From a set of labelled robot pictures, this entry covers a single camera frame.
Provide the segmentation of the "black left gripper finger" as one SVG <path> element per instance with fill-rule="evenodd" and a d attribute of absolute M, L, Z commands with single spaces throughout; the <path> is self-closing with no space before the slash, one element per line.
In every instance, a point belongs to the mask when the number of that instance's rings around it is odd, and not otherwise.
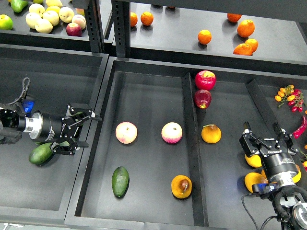
<path fill-rule="evenodd" d="M 61 155 L 74 155 L 75 152 L 80 148 L 88 148 L 89 144 L 86 141 L 78 141 L 77 144 L 69 147 L 60 146 L 59 143 L 62 143 L 66 140 L 73 138 L 70 135 L 64 135 L 62 138 L 58 138 L 57 140 L 52 142 L 50 146 L 51 150 L 54 154 L 61 154 Z"/>
<path fill-rule="evenodd" d="M 102 121 L 99 115 L 96 115 L 91 107 L 84 103 L 69 103 L 67 112 L 62 118 L 63 129 L 76 129 L 88 120 Z"/>

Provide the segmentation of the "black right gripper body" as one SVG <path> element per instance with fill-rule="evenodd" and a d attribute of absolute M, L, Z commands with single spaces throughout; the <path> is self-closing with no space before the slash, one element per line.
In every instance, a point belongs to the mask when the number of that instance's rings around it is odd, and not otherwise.
<path fill-rule="evenodd" d="M 263 139 L 269 143 L 271 150 L 261 147 L 259 157 L 263 170 L 269 182 L 292 182 L 298 174 L 296 164 L 286 149 L 276 149 L 276 140 L 273 138 Z"/>

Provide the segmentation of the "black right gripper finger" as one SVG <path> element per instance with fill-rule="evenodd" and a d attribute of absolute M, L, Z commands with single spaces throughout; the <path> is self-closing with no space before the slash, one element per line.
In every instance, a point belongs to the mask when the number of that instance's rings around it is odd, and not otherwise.
<path fill-rule="evenodd" d="M 276 134 L 276 149 L 286 149 L 283 150 L 283 152 L 288 153 L 299 153 L 299 146 L 292 133 L 289 133 L 285 129 L 281 128 L 278 122 L 275 122 L 272 127 Z"/>
<path fill-rule="evenodd" d="M 243 128 L 244 131 L 239 139 L 239 143 L 248 157 L 259 155 L 261 147 L 271 150 L 271 146 L 267 141 L 260 139 L 253 134 L 249 122 L 245 122 Z"/>

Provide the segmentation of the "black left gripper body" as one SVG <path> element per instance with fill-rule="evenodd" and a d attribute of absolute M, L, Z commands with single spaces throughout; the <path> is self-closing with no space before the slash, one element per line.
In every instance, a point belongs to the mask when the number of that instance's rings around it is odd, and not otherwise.
<path fill-rule="evenodd" d="M 64 138 L 63 131 L 72 124 L 72 118 L 35 111 L 30 117 L 18 115 L 18 131 L 28 133 L 33 141 L 57 142 Z"/>

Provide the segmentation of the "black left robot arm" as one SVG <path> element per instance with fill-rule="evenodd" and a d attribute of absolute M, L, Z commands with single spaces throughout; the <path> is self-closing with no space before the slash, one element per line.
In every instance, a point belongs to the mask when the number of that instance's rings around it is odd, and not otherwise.
<path fill-rule="evenodd" d="M 86 141 L 78 140 L 83 124 L 102 120 L 87 104 L 68 104 L 64 115 L 31 112 L 33 105 L 29 100 L 25 105 L 21 102 L 0 105 L 1 143 L 18 141 L 22 133 L 27 133 L 34 142 L 50 143 L 53 153 L 73 155 L 79 148 L 89 147 Z"/>

